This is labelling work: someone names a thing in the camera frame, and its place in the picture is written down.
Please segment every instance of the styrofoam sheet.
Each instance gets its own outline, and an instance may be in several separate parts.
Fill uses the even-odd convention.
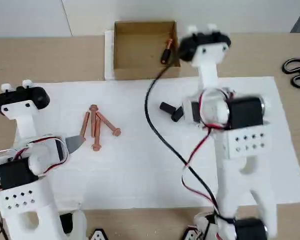
[[[180,106],[197,90],[196,77],[161,79],[149,99],[149,114],[159,132],[184,158],[206,134],[183,119],[178,123],[159,110],[162,101]],[[60,209],[174,208],[209,206],[181,184],[183,164],[152,132],[144,114],[144,100],[150,80],[43,83],[50,104],[35,118],[41,134],[80,132],[85,111],[91,104],[122,134],[114,137],[101,126],[100,152],[91,150],[90,126],[87,141],[71,155],[68,163],[49,173]],[[273,77],[221,78],[221,86],[237,93],[262,94],[271,102],[271,123],[275,140],[266,157],[271,167],[271,184],[276,202],[300,202],[300,167],[292,144],[285,112]],[[210,138],[193,159],[193,168],[217,192],[214,141]],[[187,173],[185,181],[204,191]],[[253,205],[249,193],[238,196],[242,205]]]

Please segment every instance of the black metal piece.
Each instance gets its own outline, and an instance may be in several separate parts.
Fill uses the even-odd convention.
[[[3,190],[33,183],[38,179],[29,169],[28,157],[0,164],[0,183]]]
[[[200,121],[201,121],[199,103],[197,101],[192,101],[191,102],[191,109],[192,109],[193,121],[195,123],[199,124]]]
[[[60,220],[61,220],[63,232],[65,234],[70,234],[74,228],[73,214],[70,212],[70,213],[60,215]]]
[[[234,223],[236,240],[267,240],[264,223],[257,218],[236,220]]]
[[[174,114],[174,112],[176,111],[176,108],[174,106],[171,106],[170,104],[164,101],[160,104],[159,108],[170,115]]]
[[[262,102],[259,97],[229,98],[225,102],[229,109],[230,129],[263,125]]]
[[[174,122],[178,122],[184,115],[184,109],[180,106],[174,113],[171,115],[171,119]]]
[[[19,103],[27,100],[32,100],[39,110],[44,109],[50,103],[50,98],[42,87],[36,86],[24,88],[18,86],[16,91],[7,91],[0,94],[0,112],[2,105]]]
[[[230,38],[219,31],[212,32],[210,34],[203,34],[202,32],[199,32],[198,34],[185,37],[182,39],[178,50],[180,59],[190,62],[192,61],[198,46],[217,43],[225,43],[228,47],[231,46]]]

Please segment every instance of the cardboard box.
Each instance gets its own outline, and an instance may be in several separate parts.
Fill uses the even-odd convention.
[[[114,24],[113,70],[116,80],[153,79],[165,67],[161,56],[167,40],[173,39],[171,61],[178,49],[177,24],[174,21],[133,22]],[[177,78],[180,61],[177,61],[164,78]]]

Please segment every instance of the white wall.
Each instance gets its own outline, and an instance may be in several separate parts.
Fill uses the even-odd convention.
[[[75,35],[99,35],[117,20],[177,20],[215,23],[226,32],[290,32],[300,16],[300,0],[63,0]]]
[[[73,35],[102,35],[119,20],[177,20],[179,32],[290,32],[300,0],[63,0]],[[61,0],[0,0],[0,37],[70,36]]]
[[[71,36],[61,0],[0,0],[0,37]]]

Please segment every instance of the metal blade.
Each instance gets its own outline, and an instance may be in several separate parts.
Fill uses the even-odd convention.
[[[72,154],[84,143],[85,139],[81,135],[70,136],[65,139],[66,147],[68,148],[69,154]]]

